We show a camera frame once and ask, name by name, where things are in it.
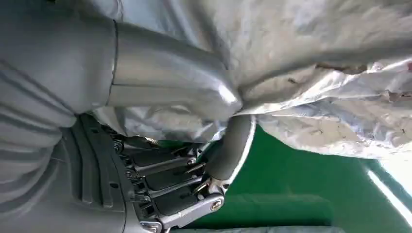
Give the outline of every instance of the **screw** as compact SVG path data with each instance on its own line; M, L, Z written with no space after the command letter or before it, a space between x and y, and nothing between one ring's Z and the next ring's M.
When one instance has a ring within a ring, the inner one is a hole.
M188 161L188 165L192 165L192 164L194 164L195 162L196 162L196 159L195 159L195 158L190 158L189 161Z
M219 199L217 201L215 201L212 206L210 207L211 211L217 211L220 209L220 207L222 206L223 202L222 199Z
M156 233L157 232L157 227L152 226L149 228L151 232Z

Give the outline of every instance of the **silver cloth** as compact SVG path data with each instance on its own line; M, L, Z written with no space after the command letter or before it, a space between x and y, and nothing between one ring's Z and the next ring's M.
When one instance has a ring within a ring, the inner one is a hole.
M408 0L79 0L75 8L216 54L242 96L238 114L258 115L293 148L380 159L411 153ZM127 115L117 122L125 135L208 141L224 130L224 122L164 107L169 117L145 115L146 107L116 111Z

